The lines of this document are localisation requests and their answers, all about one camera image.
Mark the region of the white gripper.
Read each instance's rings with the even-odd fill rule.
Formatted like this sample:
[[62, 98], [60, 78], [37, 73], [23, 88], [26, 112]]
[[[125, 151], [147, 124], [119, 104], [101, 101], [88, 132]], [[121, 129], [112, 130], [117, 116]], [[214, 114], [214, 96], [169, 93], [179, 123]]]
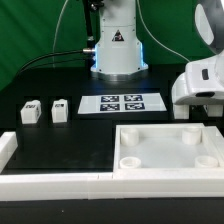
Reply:
[[172, 86], [174, 105], [224, 105], [224, 53], [190, 62]]

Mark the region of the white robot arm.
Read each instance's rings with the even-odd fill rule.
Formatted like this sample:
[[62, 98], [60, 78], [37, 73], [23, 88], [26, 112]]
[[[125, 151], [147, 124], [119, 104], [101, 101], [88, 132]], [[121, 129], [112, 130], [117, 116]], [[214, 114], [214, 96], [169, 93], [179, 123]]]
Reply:
[[[135, 8], [139, 0], [102, 0], [100, 40], [95, 45], [94, 75], [125, 80], [145, 70], [142, 44], [136, 36]], [[172, 87], [175, 105], [224, 104], [224, 0], [198, 0], [195, 26], [214, 52], [186, 65]]]

